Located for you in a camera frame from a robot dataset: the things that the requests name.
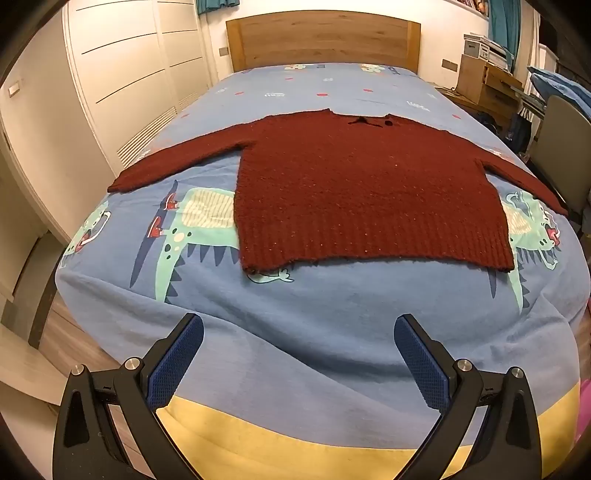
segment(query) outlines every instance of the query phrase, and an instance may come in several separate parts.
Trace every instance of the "wall socket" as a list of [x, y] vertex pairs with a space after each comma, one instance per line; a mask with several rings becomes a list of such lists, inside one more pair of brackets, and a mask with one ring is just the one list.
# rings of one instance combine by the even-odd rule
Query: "wall socket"
[[453, 63], [452, 61], [443, 59], [441, 61], [441, 66], [445, 69], [451, 70], [452, 72], [457, 72], [457, 63]]
[[8, 87], [8, 97], [14, 97], [19, 91], [21, 90], [20, 82], [13, 83], [10, 87]]

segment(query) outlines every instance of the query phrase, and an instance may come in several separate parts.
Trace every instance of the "bed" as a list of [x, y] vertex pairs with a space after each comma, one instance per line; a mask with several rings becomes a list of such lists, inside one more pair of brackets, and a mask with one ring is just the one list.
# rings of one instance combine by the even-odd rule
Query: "bed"
[[[352, 12], [228, 22], [236, 73], [186, 108], [140, 157], [266, 115], [329, 108], [411, 118], [525, 168], [416, 75], [418, 32], [412, 22]], [[158, 415], [204, 478], [393, 478], [438, 416], [392, 340], [394, 320], [409, 312], [456, 358], [490, 371], [522, 367], [545, 474], [561, 463], [579, 408], [573, 332], [590, 290], [564, 217], [488, 175], [516, 240], [509, 274], [392, 259], [246, 275], [232, 217], [239, 160], [239, 153], [222, 155], [106, 196], [56, 273], [78, 325], [118, 362], [143, 356], [186, 312], [202, 317], [203, 346]], [[188, 224], [201, 234], [179, 230]], [[447, 473], [466, 459], [482, 413]]]

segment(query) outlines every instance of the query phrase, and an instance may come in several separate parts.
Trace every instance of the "wooden headboard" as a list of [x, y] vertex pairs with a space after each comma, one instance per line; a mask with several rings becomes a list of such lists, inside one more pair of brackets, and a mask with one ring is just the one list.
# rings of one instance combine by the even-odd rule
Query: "wooden headboard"
[[298, 10], [226, 22], [234, 72], [300, 63], [373, 63], [417, 72], [421, 24], [384, 15]]

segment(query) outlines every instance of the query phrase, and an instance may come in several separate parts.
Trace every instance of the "wooden desk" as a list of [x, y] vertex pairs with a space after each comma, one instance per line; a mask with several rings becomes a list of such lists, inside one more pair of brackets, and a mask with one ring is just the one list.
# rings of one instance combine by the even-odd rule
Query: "wooden desk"
[[476, 115], [478, 112], [488, 113], [495, 119], [495, 122], [502, 128], [503, 132], [509, 130], [509, 125], [511, 124], [510, 118], [507, 118], [499, 114], [499, 112], [494, 111], [490, 108], [479, 106], [477, 103], [474, 103], [468, 98], [464, 97], [463, 95], [460, 95], [455, 90], [439, 86], [435, 86], [435, 88], [445, 98], [451, 100], [458, 107], [460, 107], [462, 110], [466, 111], [470, 115]]
[[519, 112], [521, 82], [510, 73], [482, 59], [462, 55], [457, 87], [453, 90], [437, 88], [463, 110], [473, 115], [488, 113], [506, 132], [511, 124], [511, 116]]

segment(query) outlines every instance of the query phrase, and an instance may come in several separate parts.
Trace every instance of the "sweater ribbed hem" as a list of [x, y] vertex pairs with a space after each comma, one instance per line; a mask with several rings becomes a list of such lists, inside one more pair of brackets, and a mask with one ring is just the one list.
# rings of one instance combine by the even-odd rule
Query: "sweater ribbed hem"
[[421, 259], [466, 261], [511, 271], [514, 259], [506, 221], [475, 219], [459, 223], [452, 216], [400, 212], [359, 218], [345, 213], [307, 216], [264, 225], [241, 225], [243, 270], [271, 271], [294, 261], [347, 259]]

